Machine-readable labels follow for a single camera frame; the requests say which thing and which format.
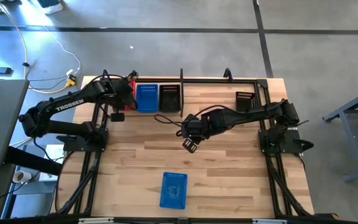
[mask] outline black plastic basket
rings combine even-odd
[[[160,85],[158,110],[161,112],[180,111],[180,85]]]
[[[255,93],[236,92],[236,111],[247,111],[255,107]]]

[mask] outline blue tray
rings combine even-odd
[[[160,207],[185,209],[187,174],[164,172],[162,177]]]
[[[158,85],[141,84],[136,86],[137,110],[143,113],[158,111]]]

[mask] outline paper cup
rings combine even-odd
[[[23,183],[23,182],[30,180],[31,177],[32,176],[29,172],[24,172],[24,171],[19,170],[13,174],[12,181],[14,183]]]

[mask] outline cable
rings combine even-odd
[[[50,210],[52,209],[52,205],[53,205],[53,196],[55,195],[56,190],[57,190],[57,185],[53,188],[52,199],[51,199],[51,201],[50,201],[49,210],[48,210],[47,215],[50,213]]]
[[[56,83],[56,85],[54,85],[54,86],[52,86],[50,88],[34,88],[34,87],[32,87],[31,89],[33,89],[33,90],[51,90],[51,89],[55,88],[57,85],[61,84],[64,81],[66,81],[66,80],[61,80],[58,83]]]
[[[105,114],[108,118],[110,118],[110,115],[107,114],[107,111],[101,105],[99,105],[99,108],[103,111],[103,114]]]
[[[25,142],[27,142],[27,141],[29,141],[29,140],[31,140],[31,139],[32,139],[31,137],[28,137],[28,138],[25,138],[25,139],[20,140],[20,141],[18,141],[18,142],[12,143],[12,144],[10,144],[9,146],[14,146],[14,145],[16,145],[16,144],[19,144],[18,146],[16,146],[16,147],[19,147],[19,146],[21,146],[23,143],[25,143]]]
[[[28,73],[27,73],[27,67],[29,67],[29,63],[27,61],[27,46],[25,45],[25,41],[24,41],[24,38],[23,38],[23,35],[20,31],[20,29],[18,28],[18,26],[16,25],[15,21],[13,20],[13,18],[11,17],[11,15],[8,13],[7,9],[5,8],[5,6],[3,4],[1,4],[1,0],[0,0],[0,6],[2,7],[3,11],[5,12],[6,16],[9,18],[9,20],[12,22],[13,26],[16,28],[17,32],[19,33],[19,36],[21,38],[21,41],[23,43],[23,48],[24,48],[24,62],[23,62],[23,66],[24,66],[24,71],[23,71],[23,76],[24,76],[24,79],[26,80],[27,79],[27,76],[28,76]],[[63,51],[65,51],[66,53],[74,56],[74,58],[77,60],[77,62],[79,63],[79,66],[77,68],[77,71],[75,72],[75,75],[80,71],[81,69],[81,62],[78,60],[78,58],[75,56],[75,54],[71,53],[71,52],[68,52],[64,49],[63,45],[51,34],[51,36],[62,46],[62,49]],[[53,94],[53,93],[59,93],[63,90],[65,90],[66,88],[68,88],[70,86],[70,84],[67,82],[66,85],[59,89],[59,90],[55,90],[55,91],[41,91],[40,89],[36,89],[36,88],[33,88],[31,85],[29,85],[29,88],[38,92],[38,93],[44,93],[44,94]]]
[[[66,158],[65,158],[65,159],[63,160],[63,162],[62,162],[62,169],[60,170],[60,174],[59,174],[59,176],[57,176],[56,191],[55,191],[55,212],[58,211],[58,209],[57,209],[57,203],[58,203],[58,191],[59,191],[59,180],[60,180],[60,176],[61,176],[61,174],[62,174],[62,170],[63,170],[63,168],[64,168],[64,165],[65,165],[66,161],[68,160],[68,158],[70,158],[70,156],[71,156],[73,153],[74,153],[74,152],[71,151],[71,152],[69,152],[69,153],[67,154]]]
[[[67,51],[67,50],[63,47],[62,43],[60,43],[60,42],[55,38],[55,36],[52,35],[52,33],[48,30],[47,27],[45,27],[44,25],[42,25],[42,26],[48,31],[48,33],[50,34],[50,36],[51,36],[53,39],[55,39],[55,41],[62,47],[62,50],[63,50],[64,52],[68,53],[69,55],[72,55],[72,56],[75,58],[75,60],[78,62],[77,71],[74,73],[74,75],[76,75],[76,74],[81,70],[81,62],[80,62],[80,60],[78,60],[78,58],[77,58],[77,56],[76,56],[75,54],[73,54],[73,53]]]
[[[159,116],[162,117],[162,118],[164,118],[164,119],[166,119],[168,122],[162,121],[162,120],[158,119]],[[158,121],[159,123],[163,123],[163,124],[174,124],[174,125],[176,125],[176,126],[178,126],[178,127],[181,127],[181,126],[179,125],[179,124],[181,124],[181,122],[179,122],[179,121],[172,121],[171,119],[167,118],[167,117],[164,116],[164,115],[156,114],[156,115],[154,115],[154,119],[155,119],[156,121]]]
[[[301,126],[301,124],[305,124],[305,123],[307,123],[307,122],[309,122],[309,120],[302,121],[302,122],[300,122],[299,124],[297,124],[296,126],[299,127],[299,126]]]
[[[35,137],[35,138],[33,139],[34,145],[37,146],[38,148],[40,148],[41,150],[43,150],[43,152],[45,153],[45,155],[47,156],[47,158],[48,158],[50,161],[54,161],[53,159],[51,159],[51,158],[49,157],[47,151],[46,151],[43,147],[41,147],[41,146],[39,146],[39,145],[37,144],[36,139],[37,139],[37,137]]]
[[[61,78],[67,78],[67,76],[63,76],[63,77],[58,77],[58,78],[48,78],[48,79],[43,79],[43,80],[28,80],[30,82],[37,82],[37,81],[48,81],[48,80],[58,80],[58,79],[61,79]]]
[[[28,181],[24,182],[23,184],[21,184],[18,188],[8,192],[8,193],[5,193],[3,195],[0,196],[0,198],[4,197],[4,196],[7,196],[9,195],[10,193],[13,193],[15,192],[16,190],[19,190],[21,187],[23,187],[23,185],[25,185],[26,183],[30,182],[31,180],[33,180],[41,171],[38,171],[33,177],[31,177]]]
[[[303,164],[303,169],[306,170],[305,162],[303,161],[302,157],[298,153],[294,153],[294,155],[301,160],[301,162]]]

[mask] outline white cable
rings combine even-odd
[[[7,16],[7,17],[9,18],[9,20],[12,22],[13,26],[16,28],[17,32],[18,32],[19,35],[20,35],[20,38],[21,38],[22,43],[23,43],[23,48],[24,48],[24,63],[27,63],[27,46],[25,45],[25,41],[24,41],[23,35],[22,35],[22,33],[20,32],[18,26],[16,25],[16,23],[15,23],[15,21],[13,20],[13,18],[11,17],[11,15],[8,13],[8,11],[7,11],[7,9],[5,8],[5,6],[1,4],[1,0],[0,0],[0,6],[2,7],[2,9],[3,9],[3,11],[5,12],[6,16]],[[81,62],[78,60],[78,58],[76,57],[75,54],[73,54],[73,53],[71,53],[71,52],[65,50],[64,47],[63,47],[63,45],[62,45],[62,43],[60,43],[60,42],[50,33],[50,31],[49,31],[45,26],[43,26],[43,27],[44,27],[44,28],[49,32],[49,34],[56,40],[56,42],[57,42],[58,44],[60,44],[60,46],[62,47],[62,49],[63,49],[64,52],[66,52],[66,53],[68,53],[68,54],[74,56],[75,60],[78,62],[77,71],[74,73],[74,74],[76,75],[76,74],[80,71],[80,69],[81,69]],[[24,74],[23,74],[23,76],[24,76],[24,79],[26,80],[26,79],[27,79],[27,67],[26,67],[26,66],[24,66]],[[58,92],[60,92],[60,91],[65,90],[67,87],[69,87],[68,83],[66,83],[66,85],[65,85],[63,88],[59,89],[59,90],[47,92],[47,91],[36,90],[36,89],[33,88],[31,85],[29,85],[29,88],[30,88],[30,89],[32,89],[32,90],[34,90],[34,91],[36,91],[36,92],[45,93],[45,94],[58,93]]]
[[[20,140],[18,142],[12,143],[9,146],[14,146],[14,145],[18,144],[16,147],[19,147],[19,146],[23,145],[24,143],[30,141],[31,139],[32,139],[31,137],[28,137],[28,138],[25,138],[25,139]]]
[[[22,35],[22,33],[20,32],[19,28],[17,27],[15,21],[12,19],[11,15],[9,15],[9,13],[8,13],[8,11],[6,10],[5,6],[1,4],[1,1],[0,1],[0,6],[2,7],[2,9],[3,9],[4,12],[5,12],[5,14],[7,15],[7,17],[9,18],[9,20],[12,22],[12,24],[13,24],[14,27],[16,28],[17,32],[19,33],[19,36],[20,36],[20,39],[22,40],[23,48],[24,48],[24,62],[27,63],[27,46],[25,45],[23,35]],[[27,73],[27,67],[24,66],[24,76],[26,75],[26,73]]]
[[[63,50],[64,52],[68,53],[69,55],[72,55],[72,56],[75,58],[75,60],[78,62],[77,71],[74,73],[74,74],[76,75],[76,74],[80,71],[80,69],[81,69],[81,62],[80,62],[80,60],[78,60],[78,58],[77,58],[77,56],[76,56],[75,54],[73,54],[73,53],[67,51],[67,50],[63,47],[63,44],[60,43],[60,42],[55,38],[55,36],[52,35],[52,33],[48,30],[47,27],[45,27],[44,25],[42,25],[42,26],[48,31],[49,35],[50,35],[53,39],[55,39],[55,41],[56,41],[58,44],[60,44],[60,46],[62,47],[62,50]]]

